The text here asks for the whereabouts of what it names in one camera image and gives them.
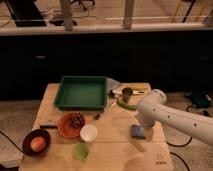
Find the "glass window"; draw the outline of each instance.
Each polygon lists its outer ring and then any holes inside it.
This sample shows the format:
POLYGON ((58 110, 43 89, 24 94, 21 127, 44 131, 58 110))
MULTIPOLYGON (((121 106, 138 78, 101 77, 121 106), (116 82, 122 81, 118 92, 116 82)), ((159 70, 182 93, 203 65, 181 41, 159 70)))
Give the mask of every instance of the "glass window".
POLYGON ((0 30, 190 29, 212 26, 212 18, 210 0, 0 0, 0 30))

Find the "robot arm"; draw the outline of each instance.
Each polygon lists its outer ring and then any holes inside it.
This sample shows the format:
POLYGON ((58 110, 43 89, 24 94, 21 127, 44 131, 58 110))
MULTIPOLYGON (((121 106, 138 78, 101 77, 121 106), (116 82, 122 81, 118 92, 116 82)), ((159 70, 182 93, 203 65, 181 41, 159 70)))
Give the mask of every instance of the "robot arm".
POLYGON ((139 123, 150 128, 159 121, 213 146, 212 118, 167 107, 165 103, 166 95, 161 90, 152 90, 138 103, 139 123))

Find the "gray floor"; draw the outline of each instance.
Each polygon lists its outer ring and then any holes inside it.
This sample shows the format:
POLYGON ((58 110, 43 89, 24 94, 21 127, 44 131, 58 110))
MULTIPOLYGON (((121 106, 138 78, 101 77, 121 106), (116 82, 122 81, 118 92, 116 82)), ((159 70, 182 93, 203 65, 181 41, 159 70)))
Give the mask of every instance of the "gray floor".
MULTIPOLYGON (((188 99, 183 97, 183 93, 167 93, 167 97, 167 105, 170 107, 185 110, 191 104, 188 99)), ((40 102, 40 100, 0 102, 0 130, 8 134, 20 147, 23 138, 32 128, 40 102)), ((197 114, 201 114, 202 110, 190 109, 191 112, 197 114)), ((213 108, 207 110, 213 114, 213 108)), ((166 125, 163 125, 163 129, 166 139, 170 143, 184 144, 189 139, 188 135, 166 125)), ((183 148, 169 146, 169 150, 180 155, 188 163, 191 171, 213 170, 213 148, 196 139, 183 148)), ((0 164, 6 163, 8 166, 10 166, 10 162, 7 161, 19 162, 22 157, 22 154, 2 136, 0 136, 0 154, 0 164)), ((174 171, 186 170, 180 159, 175 156, 171 157, 174 171)), ((3 170, 15 171, 17 168, 3 170)))

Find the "dark wall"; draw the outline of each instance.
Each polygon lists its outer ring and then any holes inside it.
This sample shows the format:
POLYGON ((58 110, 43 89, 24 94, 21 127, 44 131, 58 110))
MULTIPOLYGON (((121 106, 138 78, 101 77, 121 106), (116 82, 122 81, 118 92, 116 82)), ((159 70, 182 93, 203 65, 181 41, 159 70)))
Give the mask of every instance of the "dark wall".
POLYGON ((0 37, 0 99, 42 98, 63 75, 212 90, 212 31, 0 37))

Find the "paper cup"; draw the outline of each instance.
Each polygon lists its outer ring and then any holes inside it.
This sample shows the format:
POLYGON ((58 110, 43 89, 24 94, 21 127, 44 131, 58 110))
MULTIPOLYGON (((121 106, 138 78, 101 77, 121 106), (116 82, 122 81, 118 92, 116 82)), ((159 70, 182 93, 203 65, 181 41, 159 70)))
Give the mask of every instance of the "paper cup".
POLYGON ((92 143, 97 137, 98 131, 97 128, 92 124, 86 124, 82 127, 80 131, 80 137, 86 143, 92 143))

